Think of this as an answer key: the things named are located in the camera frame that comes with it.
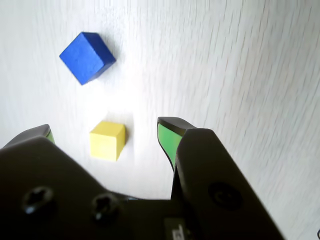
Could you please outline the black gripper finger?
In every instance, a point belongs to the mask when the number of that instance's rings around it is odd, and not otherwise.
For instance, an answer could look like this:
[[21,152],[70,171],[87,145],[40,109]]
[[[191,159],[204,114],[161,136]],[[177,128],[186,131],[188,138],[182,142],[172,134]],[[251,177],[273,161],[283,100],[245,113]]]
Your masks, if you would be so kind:
[[0,150],[3,240],[127,240],[120,197],[104,189],[51,140],[43,124]]
[[281,240],[283,235],[213,130],[157,119],[158,142],[179,178],[196,238]]

